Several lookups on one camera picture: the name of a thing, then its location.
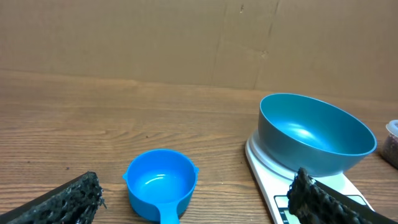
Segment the blue plastic measuring scoop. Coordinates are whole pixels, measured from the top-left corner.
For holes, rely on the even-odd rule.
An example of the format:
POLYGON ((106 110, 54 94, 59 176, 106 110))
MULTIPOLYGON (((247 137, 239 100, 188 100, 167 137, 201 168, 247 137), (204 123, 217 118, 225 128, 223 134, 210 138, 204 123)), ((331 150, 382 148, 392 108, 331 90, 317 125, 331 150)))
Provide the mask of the blue plastic measuring scoop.
POLYGON ((195 190, 199 168, 184 154, 154 149, 137 156, 123 179, 132 209, 160 224, 179 224, 195 190))

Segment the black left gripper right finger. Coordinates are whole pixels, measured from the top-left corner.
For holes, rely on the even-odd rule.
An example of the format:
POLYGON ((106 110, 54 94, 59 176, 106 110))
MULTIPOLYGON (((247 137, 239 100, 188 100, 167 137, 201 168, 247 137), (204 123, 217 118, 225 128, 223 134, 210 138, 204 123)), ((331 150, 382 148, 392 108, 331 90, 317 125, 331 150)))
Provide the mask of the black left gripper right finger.
POLYGON ((300 223, 397 224, 315 180, 300 168, 287 192, 289 213, 300 223))

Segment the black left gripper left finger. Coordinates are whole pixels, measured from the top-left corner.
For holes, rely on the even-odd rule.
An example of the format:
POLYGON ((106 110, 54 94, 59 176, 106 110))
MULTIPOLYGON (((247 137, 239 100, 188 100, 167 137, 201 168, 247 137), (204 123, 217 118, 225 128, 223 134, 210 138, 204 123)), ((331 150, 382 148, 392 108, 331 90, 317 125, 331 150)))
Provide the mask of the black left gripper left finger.
POLYGON ((77 178, 1 215, 2 224, 91 224, 104 205, 95 172, 77 178))

